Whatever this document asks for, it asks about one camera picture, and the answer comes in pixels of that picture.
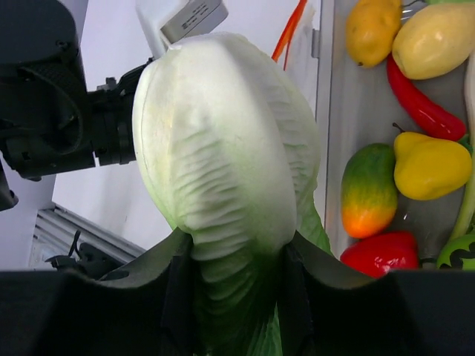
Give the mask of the toy green orange mango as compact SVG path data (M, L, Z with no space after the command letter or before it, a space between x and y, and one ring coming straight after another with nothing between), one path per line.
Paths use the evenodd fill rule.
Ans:
M371 237L393 221L398 207L395 164L393 149L384 143L364 146L347 162L341 180L341 221L350 237Z

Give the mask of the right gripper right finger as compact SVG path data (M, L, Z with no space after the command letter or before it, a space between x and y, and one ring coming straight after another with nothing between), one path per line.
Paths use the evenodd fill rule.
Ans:
M389 355L376 301L384 284L339 262L300 234L287 244L278 297L284 355Z

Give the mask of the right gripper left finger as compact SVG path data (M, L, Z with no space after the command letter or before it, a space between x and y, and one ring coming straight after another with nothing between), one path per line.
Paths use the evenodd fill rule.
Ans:
M113 332L118 355L192 355L191 237L175 229L99 284L123 299Z

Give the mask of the clear zip top bag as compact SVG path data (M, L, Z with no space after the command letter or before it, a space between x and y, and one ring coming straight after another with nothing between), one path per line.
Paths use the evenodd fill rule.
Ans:
M298 1L275 46L272 60L290 73L320 56L321 1Z

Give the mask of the toy napa cabbage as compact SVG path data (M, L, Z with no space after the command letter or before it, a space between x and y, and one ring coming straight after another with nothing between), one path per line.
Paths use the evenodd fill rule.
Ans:
M315 209L318 126L299 89L236 33L181 40L140 76L132 131L146 189L191 235L199 355L280 355L276 287L295 233L330 252Z

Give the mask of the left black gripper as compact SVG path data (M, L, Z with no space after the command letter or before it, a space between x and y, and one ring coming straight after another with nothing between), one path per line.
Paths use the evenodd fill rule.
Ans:
M59 1L1 3L1 153L22 178L125 165L142 67L88 91L73 15Z

